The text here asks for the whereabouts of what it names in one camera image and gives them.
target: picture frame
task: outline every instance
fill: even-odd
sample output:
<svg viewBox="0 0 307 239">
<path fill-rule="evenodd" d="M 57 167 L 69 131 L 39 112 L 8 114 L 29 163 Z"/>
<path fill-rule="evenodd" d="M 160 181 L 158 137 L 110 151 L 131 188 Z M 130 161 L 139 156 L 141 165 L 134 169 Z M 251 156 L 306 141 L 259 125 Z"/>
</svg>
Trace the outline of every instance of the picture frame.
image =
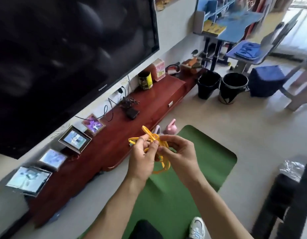
<svg viewBox="0 0 307 239">
<path fill-rule="evenodd" d="M 101 122 L 100 119 L 94 114 L 90 114 L 86 120 L 82 121 L 82 124 L 87 128 L 88 132 L 90 132 L 93 136 L 99 133 L 101 130 L 104 129 L 106 126 L 104 123 Z"/>
<path fill-rule="evenodd" d="M 52 172 L 44 169 L 21 166 L 5 186 L 36 197 L 51 175 Z"/>
<path fill-rule="evenodd" d="M 90 143 L 92 138 L 81 132 L 74 126 L 70 126 L 64 135 L 59 139 L 59 142 L 66 147 L 80 154 L 86 146 Z"/>
<path fill-rule="evenodd" d="M 67 156 L 52 148 L 49 148 L 38 160 L 38 163 L 58 171 L 60 166 L 65 162 Z"/>
</svg>

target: white sneaker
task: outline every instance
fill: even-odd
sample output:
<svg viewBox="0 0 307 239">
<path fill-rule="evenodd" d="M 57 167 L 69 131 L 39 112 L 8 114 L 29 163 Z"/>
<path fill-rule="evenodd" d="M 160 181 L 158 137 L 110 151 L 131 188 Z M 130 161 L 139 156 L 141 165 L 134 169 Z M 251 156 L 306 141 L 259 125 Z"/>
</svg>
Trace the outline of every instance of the white sneaker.
<svg viewBox="0 0 307 239">
<path fill-rule="evenodd" d="M 205 229 L 202 218 L 200 217 L 193 218 L 190 225 L 189 237 L 192 239 L 204 239 L 204 236 L 205 236 Z"/>
</svg>

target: television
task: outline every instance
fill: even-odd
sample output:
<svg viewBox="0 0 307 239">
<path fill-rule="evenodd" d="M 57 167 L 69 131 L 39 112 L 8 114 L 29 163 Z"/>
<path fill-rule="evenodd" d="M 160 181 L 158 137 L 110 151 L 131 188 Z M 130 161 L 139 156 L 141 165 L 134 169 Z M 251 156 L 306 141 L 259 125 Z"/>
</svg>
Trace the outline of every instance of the television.
<svg viewBox="0 0 307 239">
<path fill-rule="evenodd" d="M 158 50 L 154 0 L 0 0 L 0 154 L 20 158 Z"/>
</svg>

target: white wall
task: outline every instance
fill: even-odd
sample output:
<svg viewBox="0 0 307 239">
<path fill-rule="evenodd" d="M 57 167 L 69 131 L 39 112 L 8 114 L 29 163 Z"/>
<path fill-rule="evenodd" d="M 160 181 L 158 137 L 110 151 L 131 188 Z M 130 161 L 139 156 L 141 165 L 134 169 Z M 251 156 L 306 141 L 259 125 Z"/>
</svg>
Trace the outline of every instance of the white wall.
<svg viewBox="0 0 307 239">
<path fill-rule="evenodd" d="M 135 77 L 137 73 L 157 58 L 163 59 L 166 65 L 169 65 L 190 58 L 194 49 L 200 51 L 203 49 L 202 37 L 192 34 L 195 4 L 196 0 L 174 0 L 165 10 L 157 12 L 160 50 L 131 71 L 129 73 L 130 78 Z M 133 78 L 131 83 L 134 89 L 138 85 L 136 78 Z M 94 113 L 96 116 L 101 116 L 106 104 L 110 108 L 107 101 L 108 97 L 115 102 L 118 101 L 120 94 L 117 95 L 116 90 L 121 86 L 127 88 L 127 77 L 120 80 L 77 115 L 87 117 L 90 113 Z M 81 120 L 72 118 L 19 160 L 0 155 L 0 234 L 28 210 L 23 197 L 4 186 L 12 176 L 12 171 L 22 164 L 36 159 L 44 151 L 44 148 L 51 143 L 53 137 L 62 133 L 70 125 L 75 125 L 79 129 L 85 128 L 81 125 Z"/>
</svg>

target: hand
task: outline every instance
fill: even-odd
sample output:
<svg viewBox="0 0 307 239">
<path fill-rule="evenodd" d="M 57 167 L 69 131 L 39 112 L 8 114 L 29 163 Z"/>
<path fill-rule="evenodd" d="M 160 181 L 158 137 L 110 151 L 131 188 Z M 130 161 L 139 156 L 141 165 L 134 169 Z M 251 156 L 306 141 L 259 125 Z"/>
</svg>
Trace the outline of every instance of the hand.
<svg viewBox="0 0 307 239">
<path fill-rule="evenodd" d="M 132 146 L 129 159 L 129 166 L 126 178 L 136 181 L 137 186 L 142 190 L 147 179 L 154 170 L 155 155 L 159 146 L 158 141 L 148 142 L 149 135 L 139 137 L 136 144 Z"/>
<path fill-rule="evenodd" d="M 197 180 L 202 175 L 196 159 L 194 144 L 175 135 L 163 135 L 160 136 L 160 140 L 167 141 L 169 147 L 177 151 L 174 153 L 163 146 L 158 148 L 158 154 L 167 157 L 181 182 L 188 187 L 193 180 Z"/>
</svg>

